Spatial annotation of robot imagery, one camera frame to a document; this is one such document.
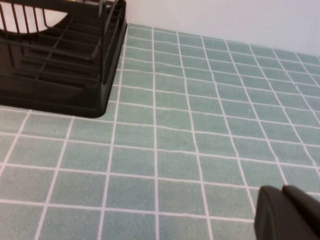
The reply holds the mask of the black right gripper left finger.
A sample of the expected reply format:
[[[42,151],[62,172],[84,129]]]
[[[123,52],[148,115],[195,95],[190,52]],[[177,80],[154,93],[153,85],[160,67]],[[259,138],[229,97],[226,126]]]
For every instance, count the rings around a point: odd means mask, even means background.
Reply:
[[[257,240],[318,240],[320,225],[309,225],[282,189],[259,189],[254,219]]]

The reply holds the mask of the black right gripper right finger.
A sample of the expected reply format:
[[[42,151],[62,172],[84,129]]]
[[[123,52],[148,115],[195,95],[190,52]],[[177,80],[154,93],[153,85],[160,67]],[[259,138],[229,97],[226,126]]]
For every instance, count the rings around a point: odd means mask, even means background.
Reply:
[[[293,185],[284,185],[282,192],[309,225],[320,224],[320,202]]]

